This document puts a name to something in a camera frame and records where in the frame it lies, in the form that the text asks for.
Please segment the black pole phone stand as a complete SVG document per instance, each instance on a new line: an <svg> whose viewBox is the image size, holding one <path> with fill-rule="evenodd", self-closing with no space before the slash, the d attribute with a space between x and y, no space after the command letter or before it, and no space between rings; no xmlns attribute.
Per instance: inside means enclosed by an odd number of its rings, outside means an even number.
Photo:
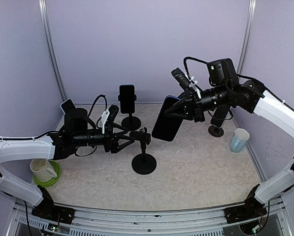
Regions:
<svg viewBox="0 0 294 236"><path fill-rule="evenodd" d="M141 121L133 114L128 114L126 118L122 120L122 126L128 128L130 131L137 130L141 126Z"/></svg>
<svg viewBox="0 0 294 236"><path fill-rule="evenodd" d="M139 141L141 148L141 153L136 155L131 162L132 169L140 175L152 173L157 167L157 162L154 156L146 153L147 145L151 142L151 134L144 127L139 131L131 131L130 137L135 141Z"/></svg>

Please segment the black smartphone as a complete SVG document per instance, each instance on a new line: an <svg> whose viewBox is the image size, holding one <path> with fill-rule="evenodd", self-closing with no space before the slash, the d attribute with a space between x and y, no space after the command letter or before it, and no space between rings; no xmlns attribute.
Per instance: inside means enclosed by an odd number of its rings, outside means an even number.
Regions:
<svg viewBox="0 0 294 236"><path fill-rule="evenodd" d="M75 111L76 106L73 103L73 101L69 98L60 104L60 109L62 110L63 114L65 115L65 114L68 114L68 113Z"/></svg>
<svg viewBox="0 0 294 236"><path fill-rule="evenodd" d="M179 100L179 98L170 95L164 99L152 130L151 135L153 138L167 142L174 140L183 120L180 118L168 118L164 115L164 112Z"/></svg>
<svg viewBox="0 0 294 236"><path fill-rule="evenodd" d="M228 106L222 106L215 110L213 117L210 120L210 124L217 128L222 128L223 124L228 116Z"/></svg>
<svg viewBox="0 0 294 236"><path fill-rule="evenodd" d="M119 102L122 114L133 114L135 112L135 99L134 85L119 86Z"/></svg>

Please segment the folding plate phone stand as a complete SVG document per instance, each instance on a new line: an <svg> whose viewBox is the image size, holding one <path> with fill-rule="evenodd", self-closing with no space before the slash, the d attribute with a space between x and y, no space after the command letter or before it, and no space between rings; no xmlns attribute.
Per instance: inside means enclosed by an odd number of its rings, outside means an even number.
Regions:
<svg viewBox="0 0 294 236"><path fill-rule="evenodd" d="M208 133L213 137L222 137L224 135L224 130L222 127L216 127L214 125L209 126Z"/></svg>

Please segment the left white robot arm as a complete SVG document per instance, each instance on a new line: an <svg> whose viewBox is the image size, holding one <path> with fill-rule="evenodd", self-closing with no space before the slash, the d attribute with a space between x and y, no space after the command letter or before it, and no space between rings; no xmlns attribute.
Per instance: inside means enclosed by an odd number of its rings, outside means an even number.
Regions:
<svg viewBox="0 0 294 236"><path fill-rule="evenodd" d="M63 160L76 154L80 147L103 146L105 152L118 153L134 143L127 135L128 129L114 122L119 111L111 105L101 117L100 128L90 119L87 110L77 108L71 99L61 104L64 125L58 131L48 131L37 137L0 136L0 191L23 200L38 208L45 217L52 219L58 207L48 191L13 175L1 164L18 160Z"/></svg>

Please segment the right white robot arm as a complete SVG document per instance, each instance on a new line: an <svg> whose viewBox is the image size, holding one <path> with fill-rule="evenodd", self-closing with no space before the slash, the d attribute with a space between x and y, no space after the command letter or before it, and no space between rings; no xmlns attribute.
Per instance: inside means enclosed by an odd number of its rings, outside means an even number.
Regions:
<svg viewBox="0 0 294 236"><path fill-rule="evenodd" d="M179 101L165 110L168 118L180 118L203 122L204 112L222 106L241 107L278 126L294 139L294 109L278 98L263 83L246 76L241 84L231 59L219 59L206 63L211 89L200 90L189 72L176 68L171 74L183 89ZM251 191L247 203L241 207L245 218L252 218L261 205L274 196L294 186L294 159L283 170Z"/></svg>

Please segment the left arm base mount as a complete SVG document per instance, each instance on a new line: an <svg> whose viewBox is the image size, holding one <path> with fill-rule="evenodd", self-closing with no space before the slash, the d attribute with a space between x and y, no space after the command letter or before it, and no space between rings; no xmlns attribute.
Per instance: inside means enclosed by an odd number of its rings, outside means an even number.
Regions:
<svg viewBox="0 0 294 236"><path fill-rule="evenodd" d="M75 209L54 204L48 191L40 185L37 185L37 187L42 193L42 201L33 207L32 215L71 225L75 215Z"/></svg>

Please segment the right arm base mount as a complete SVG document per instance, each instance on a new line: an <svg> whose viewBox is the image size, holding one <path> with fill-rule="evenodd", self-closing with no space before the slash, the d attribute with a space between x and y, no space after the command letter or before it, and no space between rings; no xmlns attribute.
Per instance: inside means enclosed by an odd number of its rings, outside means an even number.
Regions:
<svg viewBox="0 0 294 236"><path fill-rule="evenodd" d="M244 200L243 205L225 208L224 212L228 224L253 219L267 214L264 203L260 203L255 198L255 192L259 186L260 184L252 188L247 198Z"/></svg>

